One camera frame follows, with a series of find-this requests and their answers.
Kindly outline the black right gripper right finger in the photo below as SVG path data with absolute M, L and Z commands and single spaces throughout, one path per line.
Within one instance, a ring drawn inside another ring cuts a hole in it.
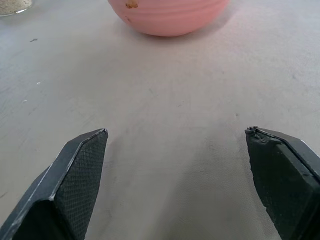
M 320 240 L 320 156 L 303 140 L 245 130 L 257 194 L 281 240 Z

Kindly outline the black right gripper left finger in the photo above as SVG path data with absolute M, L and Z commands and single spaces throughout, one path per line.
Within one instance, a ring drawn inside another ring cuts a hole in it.
M 0 240 L 85 240 L 107 139 L 101 128 L 69 140 L 0 227 Z

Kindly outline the clear glass container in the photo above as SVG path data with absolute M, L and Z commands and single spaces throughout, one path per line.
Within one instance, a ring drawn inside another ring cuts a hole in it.
M 0 0 L 0 17 L 22 13 L 32 5 L 32 0 Z

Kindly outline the pink ribbed bowl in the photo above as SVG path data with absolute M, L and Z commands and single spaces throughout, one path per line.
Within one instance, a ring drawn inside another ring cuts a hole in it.
M 117 16 L 137 32 L 177 37 L 211 23 L 230 0 L 107 0 Z

